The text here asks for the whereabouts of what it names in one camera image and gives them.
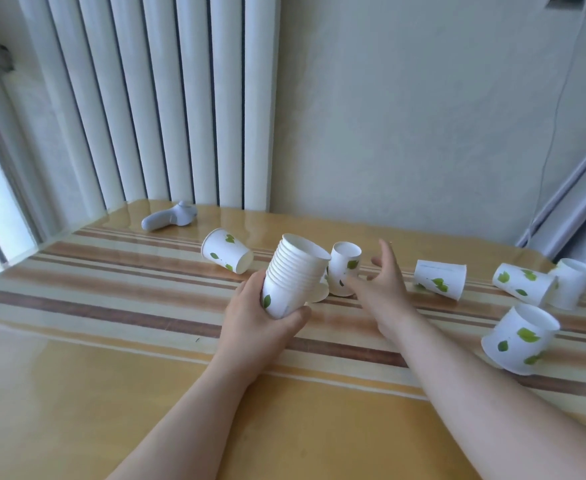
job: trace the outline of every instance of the white cable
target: white cable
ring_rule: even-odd
[[[544,175],[546,172],[546,164],[553,152],[553,144],[555,143],[555,133],[557,131],[557,114],[560,110],[560,103],[562,102],[562,96],[564,95],[564,90],[566,89],[566,85],[569,82],[569,76],[571,75],[571,71],[573,70],[573,64],[575,63],[575,54],[577,48],[577,42],[580,39],[580,34],[582,33],[582,28],[584,26],[584,20],[586,19],[586,0],[584,0],[584,4],[582,5],[582,12],[580,14],[580,21],[578,22],[577,32],[575,34],[575,39],[573,40],[573,47],[571,48],[571,58],[569,59],[569,65],[566,70],[566,76],[564,76],[564,81],[562,83],[562,87],[560,88],[560,94],[557,97],[557,103],[555,104],[555,112],[553,113],[553,131],[551,132],[551,140],[548,145],[548,151],[546,152],[546,157],[544,159],[544,165],[542,165],[542,176],[540,177],[539,182],[539,190],[537,192],[537,200],[535,202],[535,207],[533,208],[533,215],[531,216],[531,220],[529,222],[529,226],[527,227],[527,237],[526,237],[526,244],[524,244],[525,248],[529,247],[531,242],[532,236],[532,228],[533,223],[535,222],[535,217],[537,215],[537,208],[539,207],[539,202],[542,199],[542,190],[544,188]]]

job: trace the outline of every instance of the table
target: table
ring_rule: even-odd
[[[413,303],[463,346],[516,299],[490,285],[501,262],[549,261],[480,239],[198,206],[193,225],[145,233],[167,201],[136,201],[0,273],[0,479],[102,479],[201,374],[243,277],[204,260],[225,227],[268,264],[282,233],[364,258],[393,242]],[[462,299],[411,283],[418,258],[468,265]],[[375,274],[372,266],[361,273]],[[537,374],[518,380],[586,423],[586,298]],[[402,357],[354,298],[313,305],[310,323],[247,391],[222,479],[477,478]]]

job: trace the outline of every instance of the radiator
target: radiator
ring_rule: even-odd
[[[91,216],[268,210],[280,0],[19,0]]]

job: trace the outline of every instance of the forearm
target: forearm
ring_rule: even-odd
[[[247,385],[213,360],[108,480],[213,480]]]
[[[586,427],[414,310],[395,314],[393,342],[482,478],[586,479]]]

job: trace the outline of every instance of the person's left arm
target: person's left arm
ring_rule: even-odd
[[[217,352],[202,376],[108,480],[213,480],[241,397],[310,318],[304,306],[273,320],[259,303],[265,271],[226,308]]]

